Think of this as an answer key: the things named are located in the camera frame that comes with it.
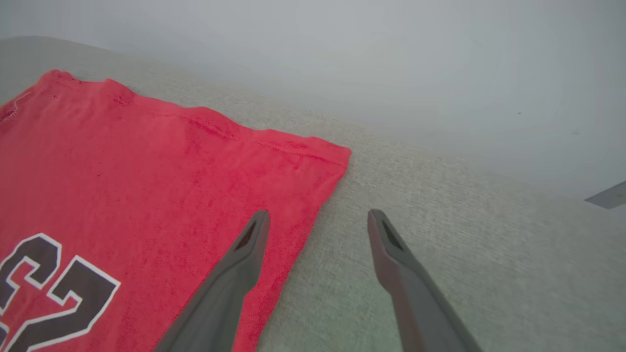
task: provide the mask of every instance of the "t-shirt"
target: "t-shirt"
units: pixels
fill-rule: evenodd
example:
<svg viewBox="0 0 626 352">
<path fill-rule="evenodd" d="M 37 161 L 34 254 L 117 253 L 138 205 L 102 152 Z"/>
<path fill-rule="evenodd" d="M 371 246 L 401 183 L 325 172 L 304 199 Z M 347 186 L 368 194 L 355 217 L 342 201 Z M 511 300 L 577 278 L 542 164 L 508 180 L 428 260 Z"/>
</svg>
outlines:
<svg viewBox="0 0 626 352">
<path fill-rule="evenodd" d="M 251 216 L 271 216 L 234 351 L 254 351 L 350 150 L 50 71 L 0 108 L 6 351 L 150 351 Z"/>
</svg>

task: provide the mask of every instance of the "printed number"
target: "printed number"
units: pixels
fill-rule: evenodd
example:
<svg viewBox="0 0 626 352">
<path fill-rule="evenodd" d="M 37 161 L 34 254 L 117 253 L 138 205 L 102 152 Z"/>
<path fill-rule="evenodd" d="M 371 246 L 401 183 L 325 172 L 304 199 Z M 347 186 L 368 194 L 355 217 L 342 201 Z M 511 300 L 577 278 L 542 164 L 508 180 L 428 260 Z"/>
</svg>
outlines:
<svg viewBox="0 0 626 352">
<path fill-rule="evenodd" d="M 2 346 L 4 345 L 4 340 L 9 335 L 9 327 L 0 323 L 0 351 L 2 351 Z"/>
<path fill-rule="evenodd" d="M 61 246 L 59 245 L 58 248 L 60 256 Z M 25 321 L 11 338 L 5 351 L 30 352 L 89 333 L 91 327 L 113 299 L 119 286 L 119 281 L 80 256 L 74 256 L 48 291 L 47 297 L 60 306 L 64 306 L 71 297 L 76 301 L 76 306 L 66 311 Z M 3 341 L 0 339 L 0 348 L 2 348 L 2 344 Z"/>
<path fill-rule="evenodd" d="M 24 278 L 38 289 L 42 289 L 52 278 L 61 262 L 61 244 L 45 234 L 36 234 L 22 240 L 0 264 L 0 315 L 11 303 L 19 285 L 11 276 L 23 263 L 27 262 L 33 270 Z"/>
</svg>

